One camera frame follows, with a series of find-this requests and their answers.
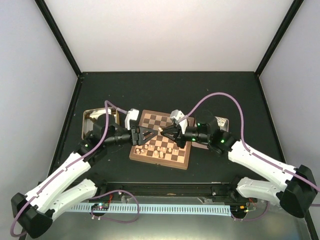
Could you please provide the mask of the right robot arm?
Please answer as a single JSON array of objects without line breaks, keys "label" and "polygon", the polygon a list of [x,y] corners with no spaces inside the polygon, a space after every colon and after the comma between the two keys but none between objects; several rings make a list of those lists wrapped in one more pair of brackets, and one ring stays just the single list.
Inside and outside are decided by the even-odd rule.
[{"label": "right robot arm", "polygon": [[234,202],[242,198],[255,198],[280,206],[296,218],[304,218],[312,206],[319,190],[312,170],[305,165],[295,167],[275,160],[252,147],[243,140],[221,129],[217,118],[197,121],[189,125],[186,116],[180,110],[170,114],[171,125],[159,128],[162,136],[172,140],[183,148],[187,142],[204,145],[212,152],[227,155],[228,160],[242,165],[263,177],[254,180],[241,178],[228,187],[228,198]]}]

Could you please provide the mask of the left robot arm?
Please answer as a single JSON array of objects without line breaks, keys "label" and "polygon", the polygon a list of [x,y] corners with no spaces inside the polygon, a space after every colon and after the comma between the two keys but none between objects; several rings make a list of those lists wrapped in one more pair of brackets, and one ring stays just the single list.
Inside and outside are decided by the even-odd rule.
[{"label": "left robot arm", "polygon": [[15,225],[20,224],[31,238],[38,238],[68,208],[91,198],[103,199],[108,188],[96,174],[74,187],[70,185],[107,153],[107,145],[143,146],[157,134],[156,130],[139,125],[121,127],[112,115],[100,115],[93,122],[93,129],[60,167],[32,190],[25,194],[18,192],[11,198],[14,220],[10,234],[20,237],[14,233]]}]

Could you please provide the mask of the second right white arm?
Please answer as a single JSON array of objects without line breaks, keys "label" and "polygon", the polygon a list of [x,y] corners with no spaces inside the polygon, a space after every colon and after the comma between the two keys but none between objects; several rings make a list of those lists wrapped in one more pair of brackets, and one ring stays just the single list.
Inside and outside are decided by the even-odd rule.
[{"label": "second right white arm", "polygon": [[247,146],[243,140],[237,140],[232,134],[219,128],[211,130],[204,125],[182,128],[173,124],[160,128],[159,131],[180,148],[187,142],[196,142],[219,155],[226,153],[228,160],[250,169],[265,179],[263,181],[241,178],[236,184],[236,191],[242,197],[265,200],[273,205],[280,204],[281,194],[288,186],[286,181],[290,179],[289,175],[283,172],[284,163]]}]

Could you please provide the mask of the second left white arm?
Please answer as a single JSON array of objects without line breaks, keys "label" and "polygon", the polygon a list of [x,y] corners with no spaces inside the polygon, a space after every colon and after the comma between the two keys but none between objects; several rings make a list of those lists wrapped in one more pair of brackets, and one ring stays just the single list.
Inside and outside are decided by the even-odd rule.
[{"label": "second left white arm", "polygon": [[[130,143],[132,146],[143,146],[152,138],[158,135],[158,131],[152,128],[142,126],[132,126],[130,129],[124,129],[119,125],[105,128],[110,133],[101,137],[102,144],[90,153],[88,157],[74,163],[67,168],[70,176],[66,177],[66,183],[71,184],[77,177],[88,171],[96,162],[98,162],[106,153],[108,145],[123,145]],[[98,175],[90,175],[76,186],[66,189],[51,203],[48,214],[55,221],[61,214],[69,210],[76,204],[91,199],[97,193],[98,187],[104,184],[104,180]]]}]

